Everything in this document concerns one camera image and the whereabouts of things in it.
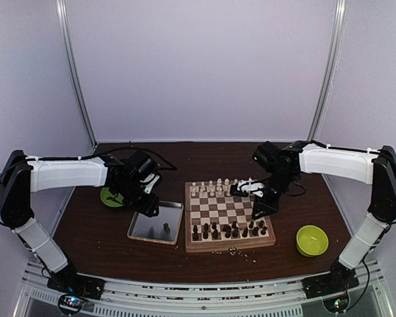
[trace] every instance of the white arm segment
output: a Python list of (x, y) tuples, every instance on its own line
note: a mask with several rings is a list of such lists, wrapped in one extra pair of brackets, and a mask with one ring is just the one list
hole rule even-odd
[(299, 154), (301, 171), (304, 173), (319, 173), (359, 180), (372, 185), (373, 159), (378, 155), (370, 153), (333, 150), (308, 144)]
[(28, 164), (33, 167), (31, 193), (49, 188), (98, 187), (106, 183), (107, 167), (99, 157), (90, 160), (33, 160)]
[(37, 219), (29, 219), (25, 225), (16, 228), (13, 232), (24, 239), (32, 252), (38, 255), (54, 273), (67, 265), (65, 254)]
[(368, 213), (358, 231), (342, 251), (339, 261), (348, 269), (354, 269), (387, 227), (387, 223), (378, 221), (371, 213)]

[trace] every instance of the metal frame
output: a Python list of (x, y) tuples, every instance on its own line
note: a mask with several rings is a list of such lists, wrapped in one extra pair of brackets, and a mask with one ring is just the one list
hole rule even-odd
[[(370, 285), (375, 291), (381, 315), (393, 317), (389, 290), (377, 261), (369, 262), (368, 267)], [(39, 263), (28, 263), (22, 278), (23, 287), (12, 316), (25, 317), (30, 299), (56, 305), (60, 293), (46, 287), (48, 279), (42, 276), (41, 269)], [(367, 280), (365, 267), (358, 266), (356, 273), (360, 280), (360, 286), (356, 290), (360, 291)], [(88, 301), (83, 313), (119, 317), (302, 317), (302, 305), (321, 300), (306, 299), (301, 283), (304, 277), (217, 284), (147, 283), (102, 278), (106, 281), (106, 286), (101, 300)]]
[(82, 122), (86, 129), (88, 139), (90, 141), (91, 146), (94, 147), (97, 144), (97, 141), (94, 135), (94, 131), (92, 129), (91, 120), (89, 118), (88, 111), (86, 110), (85, 100), (81, 88), (81, 82), (79, 81), (79, 75), (75, 63), (75, 55), (73, 53), (71, 33), (69, 31), (69, 22), (67, 20), (67, 13), (66, 13), (66, 0), (57, 0), (56, 5), (57, 5), (57, 15), (59, 17), (59, 23), (63, 34), (63, 41), (65, 43), (67, 62), (69, 64), (69, 70), (71, 72), (71, 81), (72, 81), (73, 90), (75, 91), (78, 108), (81, 113)]
[(337, 0), (329, 55), (327, 56), (327, 65), (325, 67), (323, 83), (318, 97), (317, 108), (315, 109), (310, 133), (308, 134), (308, 140), (312, 140), (314, 139), (314, 137), (317, 137), (316, 133), (319, 131), (319, 128), (323, 123), (323, 115), (325, 113), (325, 109), (327, 107), (331, 94), (330, 87), (333, 80), (333, 74), (339, 60), (338, 56), (341, 48), (343, 29), (345, 26), (346, 10), (347, 0)]

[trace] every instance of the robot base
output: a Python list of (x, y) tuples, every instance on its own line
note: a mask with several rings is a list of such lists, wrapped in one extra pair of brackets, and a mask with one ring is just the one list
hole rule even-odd
[(356, 276), (352, 276), (347, 280), (345, 285), (332, 283), (331, 274), (328, 273), (307, 277), (302, 280), (302, 285), (304, 286), (306, 298), (313, 299), (315, 297), (324, 297), (333, 293), (346, 291), (345, 286), (347, 286), (347, 289), (357, 287), (359, 286), (359, 280)]
[[(96, 299), (96, 300), (101, 299), (101, 294), (103, 293), (104, 290), (104, 283), (105, 283), (104, 280), (98, 279), (96, 277), (78, 275), (78, 281), (80, 285), (85, 286), (85, 290), (80, 289), (78, 291), (75, 291), (74, 295), (76, 297), (83, 298), (85, 293), (85, 297), (88, 299)], [(55, 289), (56, 291), (62, 293), (67, 293), (67, 290), (60, 287), (52, 278), (48, 279), (47, 287), (49, 289)]]

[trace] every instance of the white wall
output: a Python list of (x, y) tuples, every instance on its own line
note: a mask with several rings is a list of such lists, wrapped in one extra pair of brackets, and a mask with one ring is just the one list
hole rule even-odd
[[(396, 149), (396, 0), (349, 1), (339, 68), (320, 140), (358, 148)], [(330, 178), (353, 229), (370, 201), (370, 188)], [(396, 305), (396, 226), (376, 250)]]
[[(55, 1), (0, 1), (0, 171), (14, 149), (31, 155), (90, 151), (71, 87)], [(67, 190), (38, 193), (32, 206), (51, 230)], [(26, 252), (0, 227), (0, 317), (9, 316)]]
[(308, 136), (336, 0), (67, 1), (99, 141)]

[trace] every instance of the wooden chessboard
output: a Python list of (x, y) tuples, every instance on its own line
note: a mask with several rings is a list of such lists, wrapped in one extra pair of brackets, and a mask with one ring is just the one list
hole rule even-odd
[[(197, 187), (201, 189), (201, 182), (196, 182)], [(262, 229), (258, 230), (256, 236), (252, 235), (252, 229), (249, 230), (247, 237), (243, 237), (242, 233), (245, 228), (249, 228), (249, 224), (253, 221), (252, 206), (253, 195), (249, 197), (229, 196), (228, 190), (230, 186), (224, 186), (222, 192), (215, 192), (211, 196), (209, 192), (209, 183), (204, 182), (205, 191), (197, 192), (192, 196), (192, 182), (185, 184), (185, 244), (186, 252), (210, 252), (210, 251), (227, 251), (229, 248), (246, 249), (258, 248), (262, 246), (272, 246), (276, 242), (275, 233), (271, 224), (270, 217), (260, 218), (254, 221), (255, 226), (263, 220), (267, 232), (262, 235)], [(225, 237), (222, 232), (223, 225), (230, 225), (236, 221), (239, 226), (240, 234), (237, 238), (231, 236)], [(210, 226), (209, 236), (203, 238), (204, 224)], [(219, 235), (217, 239), (213, 238), (211, 225), (216, 223)], [(197, 225), (198, 240), (192, 239), (193, 226)]]

